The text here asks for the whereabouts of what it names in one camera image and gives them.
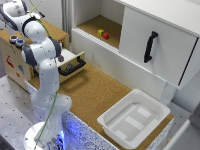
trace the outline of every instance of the black handle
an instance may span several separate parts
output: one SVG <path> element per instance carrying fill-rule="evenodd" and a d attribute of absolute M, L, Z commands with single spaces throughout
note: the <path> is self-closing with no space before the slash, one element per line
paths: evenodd
<path fill-rule="evenodd" d="M 147 48 L 146 48 L 146 52 L 145 52 L 145 55 L 144 55 L 144 63 L 147 63 L 152 59 L 152 57 L 150 56 L 151 48 L 152 48 L 152 45 L 153 45 L 153 39 L 156 38 L 157 36 L 158 36 L 158 33 L 152 31 L 152 34 L 149 37 L 149 40 L 147 42 Z"/>
<path fill-rule="evenodd" d="M 80 69 L 81 67 L 85 66 L 86 62 L 80 58 L 80 56 L 77 57 L 77 61 L 79 62 L 78 65 L 74 66 L 73 68 L 62 70 L 61 67 L 58 68 L 58 72 L 62 76 L 68 76 L 75 72 L 76 70 Z"/>

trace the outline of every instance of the yellow object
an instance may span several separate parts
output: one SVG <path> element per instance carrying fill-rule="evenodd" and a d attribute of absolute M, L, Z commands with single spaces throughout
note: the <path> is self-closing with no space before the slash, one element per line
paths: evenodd
<path fill-rule="evenodd" d="M 102 29 L 98 30 L 98 35 L 102 36 L 103 33 L 104 33 L 104 30 L 102 30 Z"/>

